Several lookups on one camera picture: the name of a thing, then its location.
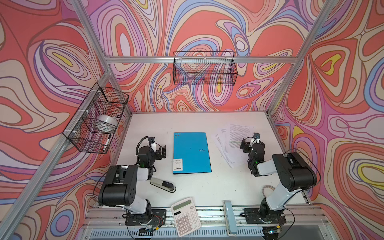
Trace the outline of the printed paper sheets stack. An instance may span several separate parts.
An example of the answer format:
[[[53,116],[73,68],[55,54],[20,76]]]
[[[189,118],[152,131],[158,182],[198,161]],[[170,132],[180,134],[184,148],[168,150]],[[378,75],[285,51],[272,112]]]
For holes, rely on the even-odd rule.
[[[231,168],[247,163],[246,154],[240,147],[243,139],[251,139],[251,130],[249,126],[228,124],[212,135],[216,147]]]

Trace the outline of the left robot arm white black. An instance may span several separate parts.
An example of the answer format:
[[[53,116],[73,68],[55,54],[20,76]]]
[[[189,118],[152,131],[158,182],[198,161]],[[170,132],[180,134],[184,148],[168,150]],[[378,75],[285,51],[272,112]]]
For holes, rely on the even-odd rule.
[[[135,165],[110,167],[99,191],[99,204],[121,207],[132,215],[151,217],[150,201],[137,195],[137,185],[152,179],[156,172],[154,163],[166,158],[166,149],[166,146],[160,146],[158,150],[144,146],[137,151],[138,163]]]

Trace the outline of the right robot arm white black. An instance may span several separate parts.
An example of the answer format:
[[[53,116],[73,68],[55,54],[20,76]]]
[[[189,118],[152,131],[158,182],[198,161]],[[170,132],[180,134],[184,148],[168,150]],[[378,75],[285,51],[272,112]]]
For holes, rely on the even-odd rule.
[[[318,183],[317,174],[299,153],[274,154],[266,161],[265,144],[255,138],[242,139],[240,149],[248,154],[248,168],[254,177],[277,174],[280,180],[273,192],[262,200],[258,215],[263,222],[281,216],[294,195]]]

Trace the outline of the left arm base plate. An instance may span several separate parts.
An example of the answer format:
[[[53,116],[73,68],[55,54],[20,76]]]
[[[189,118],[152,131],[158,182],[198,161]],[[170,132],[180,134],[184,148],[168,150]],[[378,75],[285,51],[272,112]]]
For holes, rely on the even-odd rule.
[[[166,223],[167,210],[166,209],[154,209],[147,210],[144,214],[134,215],[130,212],[126,212],[122,215],[125,219],[126,226],[144,226],[157,228]]]

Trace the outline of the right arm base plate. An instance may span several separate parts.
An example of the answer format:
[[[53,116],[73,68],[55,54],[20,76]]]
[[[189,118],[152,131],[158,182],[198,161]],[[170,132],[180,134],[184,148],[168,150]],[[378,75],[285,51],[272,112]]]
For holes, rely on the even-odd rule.
[[[240,216],[246,219],[247,224],[284,225],[287,222],[283,210],[272,211],[260,208],[245,208],[244,212],[240,213]]]

